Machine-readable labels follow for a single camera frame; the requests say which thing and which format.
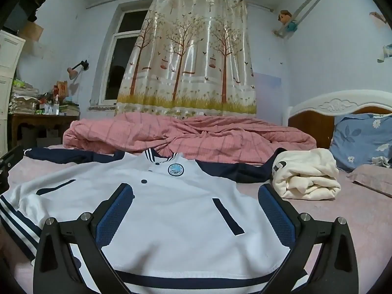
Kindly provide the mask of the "white navy varsity jacket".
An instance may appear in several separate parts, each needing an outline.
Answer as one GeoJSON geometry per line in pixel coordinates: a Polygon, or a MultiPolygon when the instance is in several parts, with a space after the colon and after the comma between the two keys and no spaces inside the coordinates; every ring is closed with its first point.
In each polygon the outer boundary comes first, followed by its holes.
{"type": "Polygon", "coordinates": [[[27,155],[73,165],[20,184],[1,195],[1,224],[34,261],[48,218],[76,219],[94,211],[125,184],[132,189],[124,218],[106,219],[104,255],[134,293],[257,293],[287,257],[283,241],[260,203],[239,183],[263,183],[271,165],[212,163],[181,154],[113,156],[62,149],[27,155]]]}

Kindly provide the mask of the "dark wooden desk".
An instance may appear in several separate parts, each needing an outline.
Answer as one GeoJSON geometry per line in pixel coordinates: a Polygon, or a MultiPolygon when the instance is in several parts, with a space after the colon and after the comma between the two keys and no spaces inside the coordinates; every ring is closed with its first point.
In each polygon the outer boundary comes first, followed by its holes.
{"type": "Polygon", "coordinates": [[[13,149],[18,142],[23,142],[22,129],[33,131],[33,139],[47,138],[49,131],[54,131],[58,145],[63,143],[64,132],[71,123],[79,120],[75,115],[45,115],[14,113],[8,115],[7,120],[7,148],[13,149]]]}

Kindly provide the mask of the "cream folded sweatshirt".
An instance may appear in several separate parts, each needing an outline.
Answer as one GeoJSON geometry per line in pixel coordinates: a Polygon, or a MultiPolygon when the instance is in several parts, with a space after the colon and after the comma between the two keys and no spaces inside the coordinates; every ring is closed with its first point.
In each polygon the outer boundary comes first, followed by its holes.
{"type": "Polygon", "coordinates": [[[272,166],[272,187],[281,198],[334,199],[341,191],[336,160],[327,149],[284,151],[272,166]]]}

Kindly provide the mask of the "mauve pillow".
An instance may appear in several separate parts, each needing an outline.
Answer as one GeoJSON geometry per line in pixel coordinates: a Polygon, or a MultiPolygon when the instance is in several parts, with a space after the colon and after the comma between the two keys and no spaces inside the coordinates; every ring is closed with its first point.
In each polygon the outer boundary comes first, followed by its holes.
{"type": "Polygon", "coordinates": [[[350,172],[347,178],[382,195],[392,197],[392,170],[376,165],[361,165],[350,172]]]}

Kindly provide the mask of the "white drawer cabinet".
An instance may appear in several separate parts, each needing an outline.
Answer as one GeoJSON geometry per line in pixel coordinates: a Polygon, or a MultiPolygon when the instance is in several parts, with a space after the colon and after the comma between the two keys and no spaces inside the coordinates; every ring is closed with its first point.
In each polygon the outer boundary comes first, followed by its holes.
{"type": "Polygon", "coordinates": [[[0,140],[1,155],[4,155],[8,150],[7,118],[11,87],[25,40],[6,31],[1,31],[0,43],[0,140]]]}

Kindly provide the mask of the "blue floral pillow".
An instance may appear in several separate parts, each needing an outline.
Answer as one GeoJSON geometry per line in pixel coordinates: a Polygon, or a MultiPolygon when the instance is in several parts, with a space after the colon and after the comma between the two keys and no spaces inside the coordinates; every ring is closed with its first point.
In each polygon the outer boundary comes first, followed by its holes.
{"type": "Polygon", "coordinates": [[[351,172],[374,158],[391,160],[391,114],[352,113],[334,118],[329,148],[337,167],[351,172]]]}

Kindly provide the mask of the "white wooden headboard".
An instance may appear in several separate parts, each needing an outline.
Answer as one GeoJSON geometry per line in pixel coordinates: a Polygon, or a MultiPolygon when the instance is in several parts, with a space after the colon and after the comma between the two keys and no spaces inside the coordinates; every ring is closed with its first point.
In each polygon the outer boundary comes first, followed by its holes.
{"type": "Polygon", "coordinates": [[[380,90],[344,90],[330,92],[290,106],[283,124],[295,127],[316,140],[319,148],[328,148],[334,130],[334,118],[349,113],[391,113],[390,92],[380,90]]]}

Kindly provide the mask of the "pink plaid quilt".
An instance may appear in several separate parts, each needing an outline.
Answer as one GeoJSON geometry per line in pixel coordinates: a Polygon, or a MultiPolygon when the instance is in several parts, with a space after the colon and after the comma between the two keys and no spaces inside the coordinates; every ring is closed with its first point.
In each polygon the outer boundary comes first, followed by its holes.
{"type": "Polygon", "coordinates": [[[182,153],[200,161],[261,165],[278,148],[307,151],[316,148],[316,140],[295,127],[257,118],[197,116],[180,120],[130,112],[74,121],[64,132],[63,145],[103,154],[154,149],[164,157],[182,153]]]}

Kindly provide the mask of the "tree print curtain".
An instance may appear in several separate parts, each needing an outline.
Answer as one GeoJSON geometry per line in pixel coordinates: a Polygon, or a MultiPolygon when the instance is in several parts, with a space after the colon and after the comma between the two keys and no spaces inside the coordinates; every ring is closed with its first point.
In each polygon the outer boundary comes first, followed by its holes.
{"type": "Polygon", "coordinates": [[[243,0],[153,0],[116,113],[248,115],[257,95],[243,0]]]}

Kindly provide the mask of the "hanging doll toy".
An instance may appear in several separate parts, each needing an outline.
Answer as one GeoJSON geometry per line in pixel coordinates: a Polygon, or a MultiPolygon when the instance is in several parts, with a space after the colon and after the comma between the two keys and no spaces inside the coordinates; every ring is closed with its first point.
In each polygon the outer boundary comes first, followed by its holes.
{"type": "Polygon", "coordinates": [[[282,24],[284,31],[279,33],[277,30],[273,30],[273,33],[281,38],[291,37],[298,29],[298,25],[295,20],[292,19],[292,14],[288,10],[281,10],[278,14],[278,21],[282,24]]]}

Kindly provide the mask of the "pink wall lamp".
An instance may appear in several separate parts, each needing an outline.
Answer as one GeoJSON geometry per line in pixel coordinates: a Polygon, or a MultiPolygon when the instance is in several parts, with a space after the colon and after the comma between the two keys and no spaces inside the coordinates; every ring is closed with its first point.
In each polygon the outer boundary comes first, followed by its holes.
{"type": "Polygon", "coordinates": [[[80,61],[75,66],[67,68],[68,77],[70,80],[74,80],[78,76],[78,74],[79,74],[78,68],[79,67],[81,67],[81,70],[84,70],[84,71],[88,70],[88,68],[89,68],[88,61],[87,60],[80,61]]]}

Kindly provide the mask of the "window with white frame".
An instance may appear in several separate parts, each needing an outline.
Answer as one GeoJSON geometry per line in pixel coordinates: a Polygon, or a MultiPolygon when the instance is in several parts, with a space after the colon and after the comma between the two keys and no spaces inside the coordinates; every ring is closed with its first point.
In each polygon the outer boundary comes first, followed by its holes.
{"type": "Polygon", "coordinates": [[[152,0],[121,3],[116,7],[97,66],[96,81],[100,83],[99,106],[116,103],[123,74],[128,66],[137,37],[152,0]]]}

